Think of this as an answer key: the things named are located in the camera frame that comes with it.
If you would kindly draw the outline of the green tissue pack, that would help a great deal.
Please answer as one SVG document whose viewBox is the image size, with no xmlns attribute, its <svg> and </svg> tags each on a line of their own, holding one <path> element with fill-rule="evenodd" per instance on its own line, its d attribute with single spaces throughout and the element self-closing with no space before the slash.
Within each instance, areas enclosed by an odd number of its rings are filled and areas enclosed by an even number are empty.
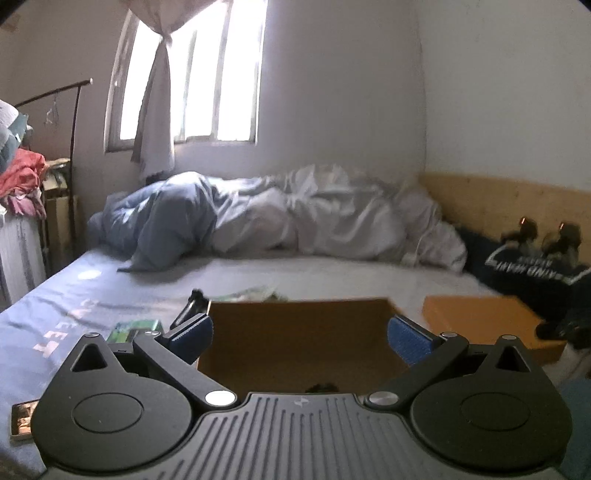
<svg viewBox="0 0 591 480">
<path fill-rule="evenodd" d="M 162 323 L 159 320 L 150 319 L 119 322 L 110 331 L 107 342 L 109 344 L 131 343 L 137 335 L 146 332 L 162 333 Z"/>
</svg>

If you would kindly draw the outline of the orange box lid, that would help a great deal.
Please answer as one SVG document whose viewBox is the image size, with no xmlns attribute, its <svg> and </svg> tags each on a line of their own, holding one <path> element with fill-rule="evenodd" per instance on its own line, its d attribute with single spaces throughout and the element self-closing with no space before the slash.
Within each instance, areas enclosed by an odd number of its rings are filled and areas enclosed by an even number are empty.
<svg viewBox="0 0 591 480">
<path fill-rule="evenodd" d="M 566 345 L 540 340 L 536 328 L 542 320 L 510 296 L 429 296 L 423 304 L 423 318 L 433 333 L 455 332 L 473 344 L 493 345 L 504 334 L 515 335 L 539 365 L 557 362 Z"/>
</svg>

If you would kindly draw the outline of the green flat packet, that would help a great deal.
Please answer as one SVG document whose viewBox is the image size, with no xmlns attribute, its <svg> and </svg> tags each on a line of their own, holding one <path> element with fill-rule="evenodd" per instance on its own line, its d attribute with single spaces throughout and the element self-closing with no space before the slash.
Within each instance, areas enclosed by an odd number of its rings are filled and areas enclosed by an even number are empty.
<svg viewBox="0 0 591 480">
<path fill-rule="evenodd" d="M 212 297 L 211 300 L 216 303 L 281 302 L 287 300 L 287 298 L 277 293 L 273 287 L 256 286 L 231 294 Z"/>
</svg>

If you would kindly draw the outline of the open brown cardboard box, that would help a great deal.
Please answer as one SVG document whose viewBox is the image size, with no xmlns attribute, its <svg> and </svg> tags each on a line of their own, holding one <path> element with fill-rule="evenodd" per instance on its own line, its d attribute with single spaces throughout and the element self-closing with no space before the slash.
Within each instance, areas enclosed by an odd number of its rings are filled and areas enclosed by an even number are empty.
<svg viewBox="0 0 591 480">
<path fill-rule="evenodd" d="M 365 395 L 407 369 L 389 346 L 387 299 L 215 303 L 197 369 L 245 398 L 331 384 Z"/>
</svg>

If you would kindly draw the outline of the black printed garment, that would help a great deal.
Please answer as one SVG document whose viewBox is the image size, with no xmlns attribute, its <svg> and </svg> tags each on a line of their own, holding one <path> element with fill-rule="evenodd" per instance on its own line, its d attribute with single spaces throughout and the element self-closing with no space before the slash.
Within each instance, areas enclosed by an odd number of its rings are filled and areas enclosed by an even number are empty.
<svg viewBox="0 0 591 480">
<path fill-rule="evenodd" d="M 458 233 L 467 249 L 464 271 L 505 296 L 514 296 L 541 319 L 536 336 L 590 347 L 590 266 L 526 256 L 466 228 Z"/>
</svg>

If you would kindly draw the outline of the black device with red light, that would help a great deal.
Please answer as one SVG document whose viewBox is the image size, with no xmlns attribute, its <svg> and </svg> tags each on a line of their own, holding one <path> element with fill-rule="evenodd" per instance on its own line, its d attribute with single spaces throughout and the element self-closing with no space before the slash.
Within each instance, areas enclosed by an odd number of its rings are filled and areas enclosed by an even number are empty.
<svg viewBox="0 0 591 480">
<path fill-rule="evenodd" d="M 522 217 L 517 230 L 504 233 L 501 236 L 503 245 L 517 248 L 523 255 L 535 256 L 538 250 L 535 241 L 538 238 L 537 222 L 529 217 Z"/>
</svg>

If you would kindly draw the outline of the wooden headboard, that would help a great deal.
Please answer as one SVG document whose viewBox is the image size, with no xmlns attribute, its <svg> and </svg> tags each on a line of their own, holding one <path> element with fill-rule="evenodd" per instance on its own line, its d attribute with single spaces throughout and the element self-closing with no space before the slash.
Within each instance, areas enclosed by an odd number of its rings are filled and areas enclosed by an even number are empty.
<svg viewBox="0 0 591 480">
<path fill-rule="evenodd" d="M 518 228 L 528 217 L 537 222 L 539 240 L 555 235 L 560 224 L 580 226 L 579 258 L 590 261 L 590 194 L 586 191 L 500 177 L 425 173 L 420 183 L 440 204 L 450 223 L 489 238 Z"/>
</svg>

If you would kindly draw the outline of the cardboard box by rack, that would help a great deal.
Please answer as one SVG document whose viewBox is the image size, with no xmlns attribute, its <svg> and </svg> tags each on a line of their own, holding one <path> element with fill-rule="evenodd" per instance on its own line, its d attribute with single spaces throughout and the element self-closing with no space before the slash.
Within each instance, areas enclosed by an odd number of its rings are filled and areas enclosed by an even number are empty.
<svg viewBox="0 0 591 480">
<path fill-rule="evenodd" d="M 45 206 L 49 239 L 50 272 L 55 274 L 74 260 L 69 198 L 48 199 Z"/>
</svg>

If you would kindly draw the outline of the smartphone with photo screen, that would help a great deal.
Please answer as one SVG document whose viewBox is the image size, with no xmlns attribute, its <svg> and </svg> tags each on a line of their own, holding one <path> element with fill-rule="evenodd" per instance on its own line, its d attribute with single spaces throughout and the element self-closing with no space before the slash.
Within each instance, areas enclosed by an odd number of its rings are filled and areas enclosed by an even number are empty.
<svg viewBox="0 0 591 480">
<path fill-rule="evenodd" d="M 33 439 L 31 421 L 39 403 L 38 399 L 13 404 L 9 419 L 9 437 L 12 443 L 29 442 Z"/>
</svg>

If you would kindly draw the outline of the white radiator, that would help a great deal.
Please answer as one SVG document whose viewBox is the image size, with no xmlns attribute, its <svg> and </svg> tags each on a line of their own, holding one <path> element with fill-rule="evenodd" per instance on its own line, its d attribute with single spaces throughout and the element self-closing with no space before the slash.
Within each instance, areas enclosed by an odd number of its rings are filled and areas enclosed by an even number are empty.
<svg viewBox="0 0 591 480">
<path fill-rule="evenodd" d="M 4 217 L 1 225 L 1 296 L 11 306 L 46 279 L 38 222 Z"/>
</svg>

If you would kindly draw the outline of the grey crumpled duvet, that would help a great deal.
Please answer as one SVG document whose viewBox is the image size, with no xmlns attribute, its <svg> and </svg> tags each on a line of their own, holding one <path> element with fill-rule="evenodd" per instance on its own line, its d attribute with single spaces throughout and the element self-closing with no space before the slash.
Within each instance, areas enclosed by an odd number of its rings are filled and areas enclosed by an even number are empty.
<svg viewBox="0 0 591 480">
<path fill-rule="evenodd" d="M 338 165 L 308 165 L 231 180 L 183 172 L 112 194 L 89 219 L 87 234 L 93 244 L 125 256 L 125 271 L 163 271 L 190 254 L 273 251 L 401 264 L 431 226 L 437 228 L 436 267 L 462 271 L 465 244 L 423 187 Z"/>
</svg>

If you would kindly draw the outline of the white curtain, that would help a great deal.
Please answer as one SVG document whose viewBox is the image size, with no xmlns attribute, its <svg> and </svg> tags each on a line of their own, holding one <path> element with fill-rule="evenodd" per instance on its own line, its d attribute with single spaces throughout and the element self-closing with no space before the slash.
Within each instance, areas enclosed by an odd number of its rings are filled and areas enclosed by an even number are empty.
<svg viewBox="0 0 591 480">
<path fill-rule="evenodd" d="M 125 5 L 160 37 L 138 114 L 131 161 L 139 166 L 139 178 L 148 180 L 170 172 L 175 165 L 171 130 L 171 69 L 169 47 L 172 34 L 212 0 L 136 0 Z"/>
</svg>

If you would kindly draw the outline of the pile of red clothes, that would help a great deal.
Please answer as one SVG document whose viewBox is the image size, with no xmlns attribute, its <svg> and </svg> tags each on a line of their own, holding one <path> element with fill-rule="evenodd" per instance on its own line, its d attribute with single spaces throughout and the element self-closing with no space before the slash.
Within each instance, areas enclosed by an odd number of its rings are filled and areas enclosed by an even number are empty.
<svg viewBox="0 0 591 480">
<path fill-rule="evenodd" d="M 19 148 L 1 174 L 1 205 L 15 216 L 45 219 L 41 187 L 48 168 L 42 154 Z"/>
</svg>

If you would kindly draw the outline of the black clothes rack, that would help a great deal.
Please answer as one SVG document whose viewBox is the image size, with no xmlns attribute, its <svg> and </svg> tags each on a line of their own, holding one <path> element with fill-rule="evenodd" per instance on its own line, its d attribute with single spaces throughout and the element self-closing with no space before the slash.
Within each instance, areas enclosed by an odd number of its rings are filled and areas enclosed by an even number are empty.
<svg viewBox="0 0 591 480">
<path fill-rule="evenodd" d="M 49 170 L 42 183 L 44 207 L 48 199 L 69 198 L 70 228 L 74 242 L 74 260 L 82 253 L 84 227 L 82 207 L 77 195 L 76 140 L 82 92 L 91 86 L 91 78 L 36 94 L 16 103 L 16 108 L 30 116 L 34 128 L 30 146 L 45 155 Z M 41 248 L 46 274 L 51 276 L 47 218 L 41 222 Z"/>
</svg>

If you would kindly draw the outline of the window with frame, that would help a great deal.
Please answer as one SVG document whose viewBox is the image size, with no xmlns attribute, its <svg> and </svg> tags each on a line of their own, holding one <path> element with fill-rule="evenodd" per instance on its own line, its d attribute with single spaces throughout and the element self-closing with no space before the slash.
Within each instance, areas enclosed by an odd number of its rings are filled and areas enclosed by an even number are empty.
<svg viewBox="0 0 591 480">
<path fill-rule="evenodd" d="M 172 34 L 170 124 L 177 144 L 256 142 L 266 13 L 265 1 L 215 1 Z M 127 14 L 109 88 L 108 151 L 133 146 L 159 42 Z"/>
</svg>

